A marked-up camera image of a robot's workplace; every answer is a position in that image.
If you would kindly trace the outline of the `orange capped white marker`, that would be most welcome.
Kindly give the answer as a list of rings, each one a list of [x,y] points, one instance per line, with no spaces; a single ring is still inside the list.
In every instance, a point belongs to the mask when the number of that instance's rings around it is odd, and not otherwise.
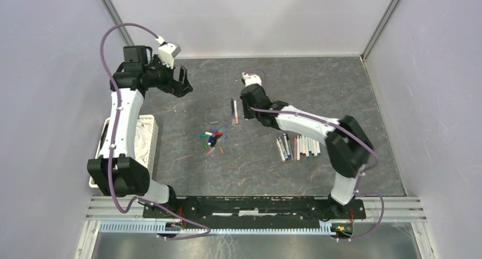
[[[238,115],[238,105],[237,105],[237,99],[236,99],[236,126],[239,124],[239,115]]]

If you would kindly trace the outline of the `blue clear capped pen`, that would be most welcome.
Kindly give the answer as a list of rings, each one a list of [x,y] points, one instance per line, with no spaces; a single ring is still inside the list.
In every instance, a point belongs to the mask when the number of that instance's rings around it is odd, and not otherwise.
[[[288,156],[288,154],[287,154],[287,152],[286,152],[286,149],[285,149],[285,147],[284,147],[283,141],[282,141],[282,139],[281,139],[280,136],[279,136],[277,139],[278,139],[278,142],[279,142],[279,145],[280,145],[280,148],[281,148],[281,152],[282,152],[282,154],[283,154],[283,156],[284,156],[284,159],[285,159],[286,161],[288,161],[288,160],[289,160],[289,156]]]

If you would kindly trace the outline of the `checkered pen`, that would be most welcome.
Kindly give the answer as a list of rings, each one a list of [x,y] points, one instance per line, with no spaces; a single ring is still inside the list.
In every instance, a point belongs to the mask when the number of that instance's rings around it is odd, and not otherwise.
[[[291,160],[293,160],[293,159],[294,159],[293,149],[292,149],[292,145],[291,145],[290,138],[289,138],[288,135],[286,135],[286,146],[287,146],[287,148],[288,148],[289,158],[290,158]]]

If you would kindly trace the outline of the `red capped marker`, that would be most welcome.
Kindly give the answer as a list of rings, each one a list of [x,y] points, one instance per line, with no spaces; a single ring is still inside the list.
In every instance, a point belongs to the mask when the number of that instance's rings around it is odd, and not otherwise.
[[[306,143],[305,143],[305,136],[301,135],[300,137],[300,150],[303,156],[306,156]]]

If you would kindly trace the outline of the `purple capped marker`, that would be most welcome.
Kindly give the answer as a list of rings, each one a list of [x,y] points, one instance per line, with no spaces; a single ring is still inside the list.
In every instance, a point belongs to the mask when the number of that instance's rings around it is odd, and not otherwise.
[[[315,146],[316,146],[317,156],[320,156],[320,155],[321,155],[321,146],[320,146],[320,143],[319,143],[318,141],[315,141],[314,144],[315,144]]]

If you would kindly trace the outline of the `brown capped white marker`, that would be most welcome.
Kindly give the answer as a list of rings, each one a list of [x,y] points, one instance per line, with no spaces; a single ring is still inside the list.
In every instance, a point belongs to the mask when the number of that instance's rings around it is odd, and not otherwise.
[[[279,139],[276,139],[275,141],[276,141],[276,145],[277,145],[277,148],[278,148],[278,150],[279,150],[279,154],[280,154],[280,157],[281,157],[282,162],[286,162],[285,155],[284,155],[284,153],[283,153],[283,151],[282,151],[283,148],[282,148],[282,146],[281,146],[281,144],[280,144]]]

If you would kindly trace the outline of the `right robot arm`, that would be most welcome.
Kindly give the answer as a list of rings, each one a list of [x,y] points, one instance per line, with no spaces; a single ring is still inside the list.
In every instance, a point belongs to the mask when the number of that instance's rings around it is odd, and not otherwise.
[[[379,160],[372,143],[352,116],[325,118],[304,112],[283,102],[272,102],[258,83],[245,84],[240,92],[243,115],[256,119],[265,127],[295,132],[326,147],[335,181],[330,192],[329,213],[343,218],[351,211],[351,201],[358,188],[360,175],[368,160]]]

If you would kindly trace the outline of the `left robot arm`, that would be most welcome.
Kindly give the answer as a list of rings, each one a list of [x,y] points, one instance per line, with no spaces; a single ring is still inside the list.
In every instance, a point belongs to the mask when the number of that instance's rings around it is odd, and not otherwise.
[[[145,45],[124,47],[124,61],[110,81],[112,106],[105,141],[98,158],[87,164],[87,171],[103,195],[136,195],[151,200],[165,218],[177,214],[178,201],[169,197],[170,186],[155,183],[148,168],[136,160],[135,134],[140,108],[150,88],[178,98],[193,90],[186,67],[181,66],[179,78],[174,78],[174,58],[180,51],[174,43],[162,43],[157,54]]]

